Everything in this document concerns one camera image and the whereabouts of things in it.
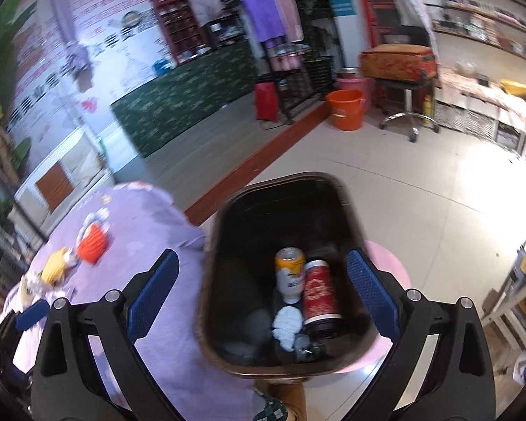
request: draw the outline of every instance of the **purple curtain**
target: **purple curtain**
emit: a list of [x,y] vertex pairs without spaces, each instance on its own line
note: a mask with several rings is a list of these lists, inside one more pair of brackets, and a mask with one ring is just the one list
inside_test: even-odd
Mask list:
[[53,14],[60,29],[60,36],[68,52],[68,67],[77,78],[82,71],[91,68],[87,49],[78,43],[76,28],[68,0],[51,0]]

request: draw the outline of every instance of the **white sofa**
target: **white sofa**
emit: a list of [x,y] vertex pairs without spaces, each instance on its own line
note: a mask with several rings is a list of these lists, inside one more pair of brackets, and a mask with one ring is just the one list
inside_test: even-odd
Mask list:
[[[51,211],[36,183],[57,162],[60,162],[74,190]],[[14,197],[43,234],[48,236],[80,201],[101,188],[114,185],[115,178],[105,163],[95,136],[87,127],[82,126],[76,128],[47,155]],[[9,219],[22,238],[22,247],[29,244],[33,250],[37,250],[42,245],[41,239],[15,208],[10,212]]]

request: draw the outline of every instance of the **brown trash can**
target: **brown trash can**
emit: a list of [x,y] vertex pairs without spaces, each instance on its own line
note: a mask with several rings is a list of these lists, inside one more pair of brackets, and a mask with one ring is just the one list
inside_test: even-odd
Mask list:
[[[275,289],[278,250],[300,248],[329,263],[345,334],[324,341],[323,360],[298,363],[272,337],[282,306]],[[345,188],[309,172],[251,185],[217,213],[205,262],[195,333],[203,354],[243,378],[307,378],[341,370],[372,345],[376,328],[346,274],[345,259],[365,248]]]

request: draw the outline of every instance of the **metal screw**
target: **metal screw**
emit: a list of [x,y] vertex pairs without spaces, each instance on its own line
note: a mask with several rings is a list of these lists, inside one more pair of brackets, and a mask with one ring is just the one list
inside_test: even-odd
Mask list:
[[460,303],[465,309],[470,309],[473,307],[473,302],[470,298],[461,298]]
[[407,297],[412,301],[418,301],[421,299],[421,293],[419,293],[416,289],[410,289],[407,292]]
[[54,301],[53,307],[57,310],[62,309],[66,305],[66,299],[65,298],[59,298],[56,301]]
[[108,291],[105,295],[105,300],[107,302],[115,302],[117,299],[119,299],[119,296],[121,294],[116,289],[112,289],[111,291]]

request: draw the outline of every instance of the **pink bucket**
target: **pink bucket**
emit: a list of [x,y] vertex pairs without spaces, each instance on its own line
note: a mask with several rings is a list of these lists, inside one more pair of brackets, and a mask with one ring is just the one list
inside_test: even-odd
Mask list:
[[371,77],[359,77],[356,79],[337,78],[337,84],[340,90],[359,90],[365,95],[365,111],[372,107],[372,91],[374,88],[374,79]]

